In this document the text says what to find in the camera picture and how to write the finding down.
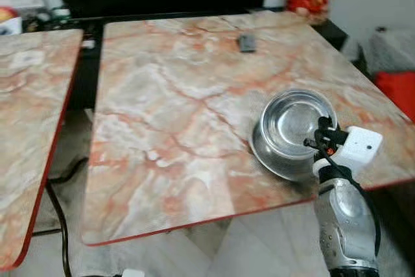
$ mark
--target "red cushion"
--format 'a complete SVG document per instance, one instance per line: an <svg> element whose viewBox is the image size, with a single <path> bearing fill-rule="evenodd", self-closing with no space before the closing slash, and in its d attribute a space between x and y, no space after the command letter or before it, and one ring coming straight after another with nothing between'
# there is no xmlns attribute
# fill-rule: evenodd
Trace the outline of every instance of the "red cushion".
<svg viewBox="0 0 415 277"><path fill-rule="evenodd" d="M415 123L415 72L378 73L375 84Z"/></svg>

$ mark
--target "red table edge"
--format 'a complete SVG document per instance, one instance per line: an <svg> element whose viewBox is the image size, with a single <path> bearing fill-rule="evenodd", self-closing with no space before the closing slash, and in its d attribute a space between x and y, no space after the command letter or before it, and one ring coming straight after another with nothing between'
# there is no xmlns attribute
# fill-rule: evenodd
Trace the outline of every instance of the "red table edge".
<svg viewBox="0 0 415 277"><path fill-rule="evenodd" d="M383 188L390 187L390 186L405 184L405 183L409 183L409 182L413 182L413 181L415 181L415 177L409 177L407 179L393 181L391 183L384 184L384 185L381 185L381 186L364 187L364 189L367 190L367 191L375 191L375 190L378 190L378 189L383 189ZM214 218L214 219L199 221L199 222L195 222L195 223L189 223L189 224L174 226L174 227L170 227L170 228L164 228L162 230L156 230L154 232L148 232L148 233L145 233L145 234L139 234L139 235L133 235L133 236L128 236L128 237L113 239L113 240L109 240L109 241L103 241L101 243L86 243L84 241L82 235L81 235L81 238L82 238L83 244L86 245L86 246L101 247L101 246L105 246L105 245L110 245L112 243L120 243L122 241L128 241L128 240L131 240L131 239L137 239L137 238L142 238L142 237L146 237L146 236L151 236L151 235L161 234L161 233L165 233L165 232L170 232L172 230L179 230L179 229L182 229L182 228L188 228L188 227L192 227L192 226L196 226L196 225L202 225L202 224L206 224L206 223L210 223L210 222L223 221L223 220L231 219L231 218L234 218L234 217L241 217L243 215L266 212L266 211L270 211L270 210L274 210L274 209L278 209L278 208L293 206L293 205L296 205L296 204L304 204L304 203L307 203L307 202L312 202L315 198L316 198L316 195L313 195L309 198L301 199L299 201L290 202L290 203L287 203L287 204L267 207L267 208L254 210L254 211L243 212L243 213L236 213L236 214L232 214L232 215L226 215L226 216L223 216L223 217L217 217L217 218Z"/></svg>
<svg viewBox="0 0 415 277"><path fill-rule="evenodd" d="M51 164L52 164L52 160L53 160L53 154L54 154L55 149L56 149L56 144L58 143L58 137L59 137L59 133L62 129L62 122L64 121L64 117L65 117L65 113L66 113L66 107L67 107L67 104L69 102L69 98L71 97L73 84L74 84L74 81L75 81L75 75L76 75L77 70L78 70L79 53L80 53L80 50L81 50L81 43L82 43L82 37L79 41L79 49L78 49L78 52L77 52L77 61L75 62L74 69L72 70L71 81L69 82L69 85L68 85L68 89L67 89L67 92L66 92L64 103L62 105L62 111L60 112L58 124L56 126L56 132L54 133L51 149L49 150L49 155L47 157L45 169L43 170L43 176L42 176L42 179L41 179L41 182L40 182L39 192L38 192L38 195L36 196L36 200L34 202L33 212L32 212L32 216L30 217L29 227L27 228L25 240L23 242L23 247L21 249L21 252L20 252L18 258L15 260L15 262L13 264L11 264L11 266L0 267L0 271L5 272L5 271L11 271L12 269L16 269L23 262L23 260L26 257L27 251L29 250L30 240L32 239L34 223L36 222L36 217L38 215L40 202L42 200L41 197L43 195L43 190L45 189L45 185L46 185L46 181L47 181L47 175L49 173L49 169L51 168Z"/></svg>

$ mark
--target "stainless steel bowl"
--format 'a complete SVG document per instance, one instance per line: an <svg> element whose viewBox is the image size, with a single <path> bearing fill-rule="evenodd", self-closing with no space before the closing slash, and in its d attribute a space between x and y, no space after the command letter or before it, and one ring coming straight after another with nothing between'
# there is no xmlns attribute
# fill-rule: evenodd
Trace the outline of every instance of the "stainless steel bowl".
<svg viewBox="0 0 415 277"><path fill-rule="evenodd" d="M315 150L305 147L312 138L318 118L336 113L321 94L309 90L288 90L273 98L254 127L250 145L257 159L271 172L292 181L312 177Z"/></svg>

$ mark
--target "black cable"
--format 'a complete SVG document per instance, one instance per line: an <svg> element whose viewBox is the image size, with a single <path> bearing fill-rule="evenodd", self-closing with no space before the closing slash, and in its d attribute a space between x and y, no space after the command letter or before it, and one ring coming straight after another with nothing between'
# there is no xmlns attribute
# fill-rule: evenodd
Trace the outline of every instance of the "black cable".
<svg viewBox="0 0 415 277"><path fill-rule="evenodd" d="M375 223L375 255L379 253L379 247L381 246L381 225L379 222L379 214L376 212L375 205L372 201L372 199L369 197L367 192L363 190L363 188L360 186L359 183L354 181L354 179L351 177L351 175L345 173L340 166L335 163L333 159L330 158L329 154L326 152L325 148L322 146L321 140L316 138L316 144L318 147L318 150L322 153L323 157L330 163L332 167L334 167L347 181L350 182L351 185L353 185L359 193L362 195L363 199L366 201L370 213L373 215L373 221Z"/></svg>
<svg viewBox="0 0 415 277"><path fill-rule="evenodd" d="M75 163L74 165L72 165L72 168L69 170L68 175L66 176L60 176L58 178L50 178L48 179L48 181L50 181L50 183L52 184L63 184L66 183L67 181L69 181L74 175L75 173L78 172L79 168L84 165L85 163L87 163L89 160L88 157L83 157L79 160L74 160L73 162Z"/></svg>
<svg viewBox="0 0 415 277"><path fill-rule="evenodd" d="M62 262L64 264L65 277L72 277L71 267L69 266L69 254L67 249L68 234L64 211L62 210L59 204L58 197L56 197L56 194L53 191L52 184L50 183L50 181L46 182L46 191L49 195L49 198L51 199L53 208L55 209L56 214L58 215L60 227L62 229Z"/></svg>

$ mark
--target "white plug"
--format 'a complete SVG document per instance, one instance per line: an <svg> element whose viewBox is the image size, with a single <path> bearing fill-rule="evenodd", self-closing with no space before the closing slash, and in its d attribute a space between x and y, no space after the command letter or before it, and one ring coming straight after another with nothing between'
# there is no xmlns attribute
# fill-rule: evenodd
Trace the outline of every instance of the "white plug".
<svg viewBox="0 0 415 277"><path fill-rule="evenodd" d="M121 277L145 277L144 272L135 269L125 269Z"/></svg>
<svg viewBox="0 0 415 277"><path fill-rule="evenodd" d="M346 142L340 146L331 159L338 165L343 165L351 170L352 177L370 163L376 155L382 143L382 135L358 126L346 128L349 135ZM313 174L318 176L321 168L329 165L326 159L320 159L313 165Z"/></svg>

